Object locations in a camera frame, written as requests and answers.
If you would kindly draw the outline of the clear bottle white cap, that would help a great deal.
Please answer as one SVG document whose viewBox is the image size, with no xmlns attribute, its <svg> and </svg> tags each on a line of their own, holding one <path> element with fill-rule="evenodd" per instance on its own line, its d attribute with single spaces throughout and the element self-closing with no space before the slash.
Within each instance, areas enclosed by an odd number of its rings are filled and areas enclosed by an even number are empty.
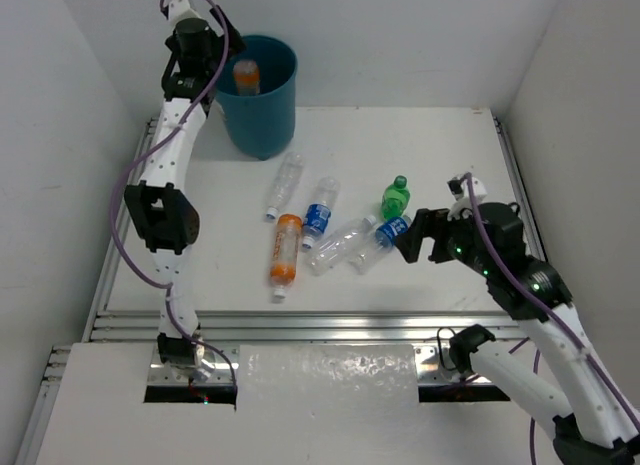
<svg viewBox="0 0 640 465">
<path fill-rule="evenodd" d="M 350 220 L 308 252 L 306 264 L 314 276 L 321 276 L 352 255 L 379 223 L 374 215 Z"/>
</svg>

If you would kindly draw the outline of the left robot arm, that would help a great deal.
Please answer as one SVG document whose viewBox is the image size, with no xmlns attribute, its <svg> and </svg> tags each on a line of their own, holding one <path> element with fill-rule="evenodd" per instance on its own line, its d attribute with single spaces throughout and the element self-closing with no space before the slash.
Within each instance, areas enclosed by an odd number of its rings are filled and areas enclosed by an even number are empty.
<svg viewBox="0 0 640 465">
<path fill-rule="evenodd" d="M 184 191 L 186 175 L 216 82 L 228 60 L 245 45 L 218 6 L 210 13 L 220 33 L 178 1 L 165 6 L 163 13 L 173 27 L 165 41 L 170 58 L 161 79 L 163 105 L 141 177 L 125 187 L 124 202 L 153 260 L 156 275 L 150 282 L 164 293 L 157 335 L 160 360 L 187 370 L 200 367 L 209 347 L 186 296 L 185 267 L 200 230 L 199 213 Z"/>
</svg>

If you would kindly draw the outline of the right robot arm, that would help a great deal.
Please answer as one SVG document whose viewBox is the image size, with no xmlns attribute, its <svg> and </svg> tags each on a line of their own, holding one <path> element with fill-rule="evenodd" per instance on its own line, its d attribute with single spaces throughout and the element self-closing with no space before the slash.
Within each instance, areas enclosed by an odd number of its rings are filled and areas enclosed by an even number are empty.
<svg viewBox="0 0 640 465">
<path fill-rule="evenodd" d="M 485 279 L 489 295 L 535 344 L 557 383 L 521 365 L 481 325 L 450 339 L 457 373 L 489 379 L 546 433 L 561 463 L 635 463 L 639 413 L 593 351 L 559 273 L 527 254 L 517 206 L 419 210 L 396 240 L 406 262 L 417 261 L 426 238 L 433 241 L 431 262 L 457 261 Z"/>
</svg>

